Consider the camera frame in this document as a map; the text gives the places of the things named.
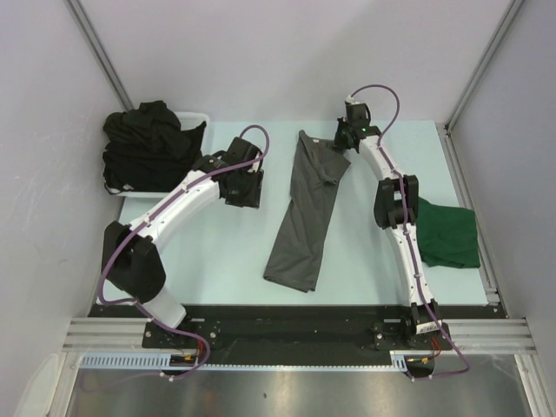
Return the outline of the white plastic basket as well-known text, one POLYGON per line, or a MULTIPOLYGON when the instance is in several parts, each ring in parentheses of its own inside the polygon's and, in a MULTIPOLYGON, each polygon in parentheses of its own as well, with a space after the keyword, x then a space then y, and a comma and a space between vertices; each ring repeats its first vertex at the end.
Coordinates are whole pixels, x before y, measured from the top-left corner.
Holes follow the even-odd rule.
MULTIPOLYGON (((205 122, 207 125, 210 124, 209 116, 204 113, 178 111, 175 113, 175 115, 180 121, 182 128, 184 130, 193 129, 198 125, 202 124, 203 122, 205 122)), ((161 200, 168 194, 168 192, 145 192, 145 191, 134 191, 134 190, 119 191, 117 189, 110 188, 107 185, 104 185, 104 187, 105 190, 110 195, 121 196, 124 198, 161 200)))

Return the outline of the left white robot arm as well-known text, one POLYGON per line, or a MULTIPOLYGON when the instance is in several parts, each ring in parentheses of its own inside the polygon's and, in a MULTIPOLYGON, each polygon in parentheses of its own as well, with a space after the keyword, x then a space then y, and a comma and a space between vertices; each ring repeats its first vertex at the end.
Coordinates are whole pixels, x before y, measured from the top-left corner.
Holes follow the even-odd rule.
POLYGON ((228 149, 200 158, 185 178, 154 207, 128 224, 112 222, 104 232, 102 278, 128 295, 161 322, 162 338, 171 346, 186 345, 192 327, 185 307, 166 285, 162 250, 172 236, 208 205, 257 209, 268 151, 235 137, 228 149))

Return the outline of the grey t shirt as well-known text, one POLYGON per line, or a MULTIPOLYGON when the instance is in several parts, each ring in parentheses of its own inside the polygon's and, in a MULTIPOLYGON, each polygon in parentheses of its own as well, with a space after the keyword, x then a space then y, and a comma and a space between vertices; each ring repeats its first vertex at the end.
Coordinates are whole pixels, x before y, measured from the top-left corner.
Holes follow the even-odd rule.
POLYGON ((298 133, 288 203, 263 278, 286 288, 316 289, 328 227, 351 162, 331 140, 298 133))

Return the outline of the black t shirts pile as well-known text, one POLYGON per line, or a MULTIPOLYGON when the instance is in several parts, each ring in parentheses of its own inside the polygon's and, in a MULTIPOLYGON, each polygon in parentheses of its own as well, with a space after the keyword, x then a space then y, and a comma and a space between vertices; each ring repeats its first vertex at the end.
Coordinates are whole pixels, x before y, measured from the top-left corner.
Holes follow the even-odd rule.
POLYGON ((163 100, 107 116, 104 185, 119 191, 169 192, 202 156, 208 125, 184 130, 163 100))

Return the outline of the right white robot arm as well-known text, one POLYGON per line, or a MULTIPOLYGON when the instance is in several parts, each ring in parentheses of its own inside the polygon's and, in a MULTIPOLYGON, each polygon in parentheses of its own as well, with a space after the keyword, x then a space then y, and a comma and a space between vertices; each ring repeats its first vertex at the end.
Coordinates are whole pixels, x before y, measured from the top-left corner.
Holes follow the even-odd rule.
POLYGON ((404 308, 400 318, 400 337, 410 348, 431 348, 432 339, 441 336, 438 303, 425 276, 417 242, 419 181, 407 175, 382 145, 381 130, 371 122, 365 103, 349 97, 346 115, 338 119, 334 146, 355 150, 367 162, 378 180, 374 199, 374 221, 392 244, 397 263, 404 308))

